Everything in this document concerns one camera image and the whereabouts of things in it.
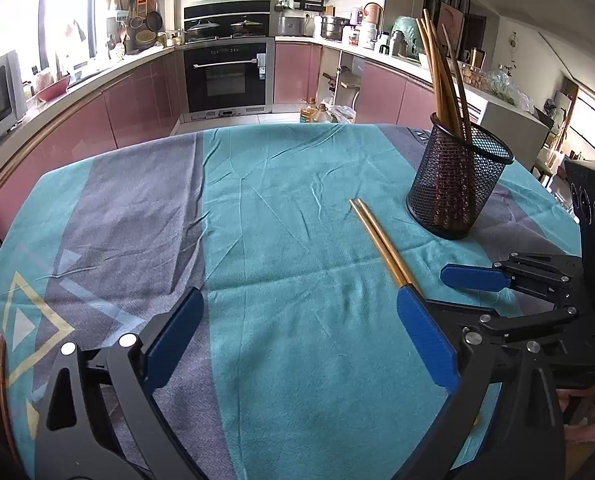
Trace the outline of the right pink sleeve forearm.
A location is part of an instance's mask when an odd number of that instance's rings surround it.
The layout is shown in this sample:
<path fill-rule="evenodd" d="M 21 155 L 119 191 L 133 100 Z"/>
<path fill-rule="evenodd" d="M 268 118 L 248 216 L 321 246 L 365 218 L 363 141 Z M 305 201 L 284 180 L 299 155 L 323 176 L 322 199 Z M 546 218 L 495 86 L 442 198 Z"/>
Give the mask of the right pink sleeve forearm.
<path fill-rule="evenodd" d="M 564 424 L 567 468 L 577 469 L 595 450 L 595 384 L 587 389 L 559 389 L 560 408 L 578 402 L 573 418 Z"/>

